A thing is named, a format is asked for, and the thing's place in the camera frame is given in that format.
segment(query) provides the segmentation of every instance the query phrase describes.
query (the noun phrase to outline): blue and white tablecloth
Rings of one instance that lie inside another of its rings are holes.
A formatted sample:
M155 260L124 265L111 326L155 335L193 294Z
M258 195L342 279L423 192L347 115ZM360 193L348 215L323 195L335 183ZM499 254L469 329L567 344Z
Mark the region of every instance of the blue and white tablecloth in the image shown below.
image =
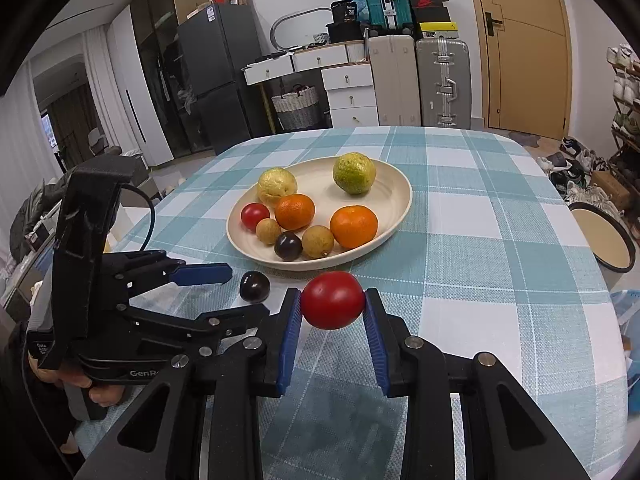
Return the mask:
M529 154L510 139L439 128L370 127L252 139L194 174L158 207L149 248L189 263L228 262L225 285L164 286L133 301L187 318L242 304L240 276L271 280L276 312L288 286L318 272L258 266L226 239L225 219L267 168L361 152L411 181L400 230L340 266L376 287L392 314L443 352L490 351L538 403L591 476L610 477L624 444L626 369L596 261L574 218ZM136 250L141 221L119 250ZM452 396L456 477L465 478L460 402ZM324 332L303 322L291 386L261 405L266 479L398 478L405 401L382 396L362 322ZM77 434L87 453L124 406Z

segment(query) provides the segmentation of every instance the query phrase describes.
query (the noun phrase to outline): metal screw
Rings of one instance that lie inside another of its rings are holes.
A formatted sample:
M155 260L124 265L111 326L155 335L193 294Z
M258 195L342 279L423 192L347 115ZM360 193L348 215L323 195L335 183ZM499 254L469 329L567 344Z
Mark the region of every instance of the metal screw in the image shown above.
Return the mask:
M489 354L489 352L482 352L478 354L478 362L482 366L493 366L495 365L495 355Z
M404 340L404 344L409 348L422 348L424 345L424 339L417 335L411 335Z
M256 348L260 348L261 344L262 339L255 336L248 337L244 339L244 341L242 341L242 346L244 346L247 350L255 350Z
M174 355L171 358L171 366L174 368L184 368L189 363L189 358L185 354Z

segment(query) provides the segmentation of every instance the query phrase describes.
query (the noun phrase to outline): white curtain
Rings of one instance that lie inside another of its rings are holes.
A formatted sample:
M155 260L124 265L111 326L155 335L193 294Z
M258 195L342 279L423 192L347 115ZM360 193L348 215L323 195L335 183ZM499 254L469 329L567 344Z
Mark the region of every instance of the white curtain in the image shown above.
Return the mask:
M40 120L31 64L26 62L0 98L0 260L8 261L9 230L22 202L43 180L46 184L60 176Z
M120 146L123 152L139 149L113 75L104 27L91 28L82 33L82 50L95 109L109 145Z

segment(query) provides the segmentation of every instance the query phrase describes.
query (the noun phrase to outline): beige plate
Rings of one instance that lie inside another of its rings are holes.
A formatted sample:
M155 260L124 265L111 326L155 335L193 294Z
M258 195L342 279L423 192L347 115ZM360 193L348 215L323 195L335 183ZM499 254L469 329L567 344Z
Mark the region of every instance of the beige plate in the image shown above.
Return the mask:
M287 169L298 181L298 193L308 195L316 205L316 216L311 225L329 227L329 220L337 209L346 205L364 205L378 217L378 233L372 241L351 251L344 250L336 242L334 250L326 258L312 260L302 254L294 262L284 262L273 251L273 246L265 246L240 221L242 208L251 202L258 202L256 186L253 186L240 197L226 219L226 236L233 247L247 258L273 269L316 270L350 262L385 242L398 229L411 207L413 192L409 180L402 171L392 165L374 160L376 181L373 186L367 194L350 196L334 182L333 168L337 158L315 158L294 164ZM304 232L305 230L301 229L296 234L302 238Z

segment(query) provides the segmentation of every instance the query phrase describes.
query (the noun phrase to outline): wicker basket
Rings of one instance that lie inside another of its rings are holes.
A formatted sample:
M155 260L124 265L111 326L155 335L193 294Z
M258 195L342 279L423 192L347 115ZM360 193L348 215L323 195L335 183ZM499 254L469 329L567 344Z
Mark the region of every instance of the wicker basket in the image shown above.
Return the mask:
M284 130L303 130L320 122L316 87L300 86L297 91L296 87L293 92L271 98Z

